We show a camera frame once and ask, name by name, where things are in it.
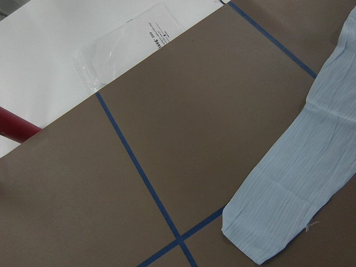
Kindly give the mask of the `red cylinder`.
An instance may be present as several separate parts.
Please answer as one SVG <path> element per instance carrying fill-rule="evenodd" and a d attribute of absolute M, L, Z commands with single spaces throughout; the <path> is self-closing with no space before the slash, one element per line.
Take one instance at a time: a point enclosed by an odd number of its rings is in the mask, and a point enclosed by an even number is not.
<path fill-rule="evenodd" d="M 42 129 L 1 107 L 1 136 L 23 143 Z"/>

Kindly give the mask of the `light blue button shirt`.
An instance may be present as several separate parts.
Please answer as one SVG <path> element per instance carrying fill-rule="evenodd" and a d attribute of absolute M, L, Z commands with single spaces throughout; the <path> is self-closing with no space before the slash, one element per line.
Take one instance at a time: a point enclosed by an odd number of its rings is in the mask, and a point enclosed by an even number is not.
<path fill-rule="evenodd" d="M 355 174 L 355 12 L 305 105 L 222 212 L 222 233 L 262 264 L 294 239 Z"/>

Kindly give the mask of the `clear plastic zip bag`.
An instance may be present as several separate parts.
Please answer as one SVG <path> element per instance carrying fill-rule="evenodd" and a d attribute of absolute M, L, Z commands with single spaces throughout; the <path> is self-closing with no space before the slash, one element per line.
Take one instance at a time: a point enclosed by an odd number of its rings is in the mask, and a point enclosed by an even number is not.
<path fill-rule="evenodd" d="M 91 96 L 182 34 L 164 2 L 80 47 L 73 62 Z"/>

